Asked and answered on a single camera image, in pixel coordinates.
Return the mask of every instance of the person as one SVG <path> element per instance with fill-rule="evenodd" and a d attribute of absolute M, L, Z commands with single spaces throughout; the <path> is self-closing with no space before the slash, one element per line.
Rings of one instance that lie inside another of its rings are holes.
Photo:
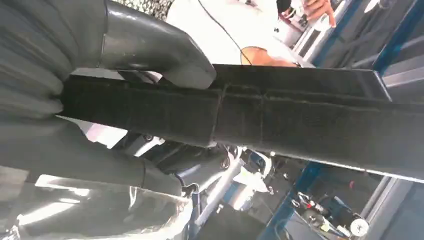
<path fill-rule="evenodd" d="M 115 0 L 185 31 L 212 64 L 296 67 L 273 37 L 292 0 Z M 330 0 L 305 0 L 308 20 L 323 14 L 335 27 Z"/>

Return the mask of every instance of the blue steel beam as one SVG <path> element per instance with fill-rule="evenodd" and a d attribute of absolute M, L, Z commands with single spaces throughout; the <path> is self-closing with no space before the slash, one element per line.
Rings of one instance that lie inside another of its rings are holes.
<path fill-rule="evenodd" d="M 276 233 L 281 233 L 290 218 L 295 213 L 295 209 L 292 205 L 292 199 L 295 197 L 297 191 L 307 192 L 312 186 L 317 176 L 320 174 L 320 170 L 323 164 L 317 162 L 310 162 L 302 171 L 301 176 L 297 179 L 293 189 L 287 194 L 281 205 L 278 207 L 271 220 L 269 220 L 266 228 L 257 238 L 258 240 L 278 240 L 279 237 Z"/>
<path fill-rule="evenodd" d="M 410 34 L 414 31 L 418 22 L 423 17 L 424 13 L 424 1 L 415 0 L 402 21 L 393 32 L 388 43 L 380 51 L 375 62 L 372 64 L 372 69 L 383 75 L 387 68 L 390 66 L 396 56 L 399 55 L 402 45 L 408 40 Z"/>

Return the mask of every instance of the black cable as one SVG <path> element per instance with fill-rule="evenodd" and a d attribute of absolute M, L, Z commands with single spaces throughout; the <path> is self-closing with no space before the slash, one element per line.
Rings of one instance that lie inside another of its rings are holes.
<path fill-rule="evenodd" d="M 201 0 L 197 0 L 201 6 L 201 8 L 206 12 L 206 14 L 212 19 L 222 30 L 228 35 L 228 37 L 232 40 L 232 42 L 237 46 L 238 50 L 240 50 L 241 55 L 246 58 L 246 60 L 249 62 L 250 65 L 253 65 L 252 62 L 249 60 L 249 58 L 246 56 L 246 54 L 243 52 L 242 48 L 237 44 L 237 42 L 231 37 L 230 33 L 225 29 L 224 26 L 221 25 L 210 13 L 209 11 L 203 6 Z"/>

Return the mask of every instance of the metal rod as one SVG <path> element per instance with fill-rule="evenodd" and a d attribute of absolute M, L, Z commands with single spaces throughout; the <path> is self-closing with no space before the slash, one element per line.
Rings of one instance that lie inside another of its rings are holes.
<path fill-rule="evenodd" d="M 390 177 L 388 177 L 388 176 L 384 176 L 381 179 L 380 183 L 375 188 L 374 192 L 372 193 L 371 197 L 369 198 L 368 202 L 366 203 L 365 207 L 363 208 L 362 212 L 360 213 L 361 217 L 367 218 L 371 209 L 375 205 L 377 199 L 381 196 L 383 190 L 387 186 L 387 183 L 388 183 L 389 180 L 390 180 Z"/>
<path fill-rule="evenodd" d="M 402 21 L 397 26 L 390 41 L 383 47 L 378 58 L 372 64 L 372 68 L 384 74 L 386 69 L 392 63 L 396 56 L 401 51 L 402 45 L 406 42 L 410 34 L 413 32 L 417 23 L 421 20 L 424 12 L 424 1 L 415 0 Z"/>
<path fill-rule="evenodd" d="M 400 48 L 400 50 L 405 50 L 409 47 L 415 46 L 416 44 L 422 43 L 424 42 L 424 35 L 423 36 L 419 36 L 417 38 L 414 38 L 408 42 L 406 42 L 405 44 L 402 45 L 402 47 Z M 358 68 L 359 66 L 362 66 L 364 64 L 370 63 L 370 62 L 374 62 L 375 60 L 377 60 L 377 58 L 379 57 L 378 54 L 369 56 L 365 59 L 359 60 L 357 62 L 355 62 L 354 64 L 352 64 L 351 68 L 355 69 Z"/>

